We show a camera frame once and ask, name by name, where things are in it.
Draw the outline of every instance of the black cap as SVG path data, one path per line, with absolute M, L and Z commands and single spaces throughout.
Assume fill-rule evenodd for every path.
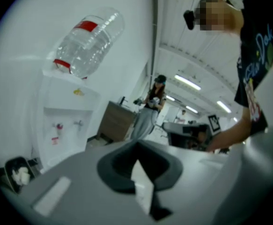
M 188 27 L 189 30 L 193 30 L 194 28 L 194 14 L 193 11 L 187 10 L 184 14 L 183 14 L 184 20 L 186 22 L 186 25 Z
M 157 83 L 165 83 L 166 82 L 166 76 L 159 75 L 158 77 L 155 78 L 155 82 L 157 82 Z

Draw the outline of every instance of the water tap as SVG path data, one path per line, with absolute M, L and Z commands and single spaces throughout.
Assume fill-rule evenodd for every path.
M 61 129 L 63 128 L 62 123 L 58 123 L 58 124 L 56 125 L 56 128 L 57 128 L 58 130 L 61 130 Z
M 78 125 L 78 126 L 80 126 L 80 127 L 82 127 L 83 126 L 83 122 L 82 122 L 82 120 L 80 120 L 79 122 L 74 122 L 74 124 L 75 125 Z

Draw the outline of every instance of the red bottle label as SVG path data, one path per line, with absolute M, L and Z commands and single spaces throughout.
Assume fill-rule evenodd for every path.
M 78 23 L 74 28 L 81 28 L 84 29 L 86 31 L 91 32 L 92 30 L 94 30 L 94 28 L 98 26 L 98 24 L 91 22 L 91 21 L 82 21 L 80 23 Z
M 67 62 L 65 62 L 63 60 L 60 60 L 60 59 L 55 59 L 53 62 L 57 63 L 57 64 L 60 64 L 60 65 L 63 65 L 66 68 L 70 68 L 71 67 L 71 65 L 69 63 L 67 63 Z

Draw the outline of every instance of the desk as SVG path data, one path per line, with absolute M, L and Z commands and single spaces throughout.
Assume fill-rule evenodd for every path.
M 134 123 L 136 114 L 116 104 L 109 102 L 101 121 L 96 139 L 101 134 L 105 135 L 114 142 L 124 141 L 129 128 Z

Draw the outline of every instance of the hand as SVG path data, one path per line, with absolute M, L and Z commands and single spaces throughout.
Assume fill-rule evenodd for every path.
M 216 135 L 213 140 L 211 141 L 210 145 L 207 147 L 207 152 L 212 152 L 216 149 L 225 148 L 225 139 L 222 136 L 222 133 Z

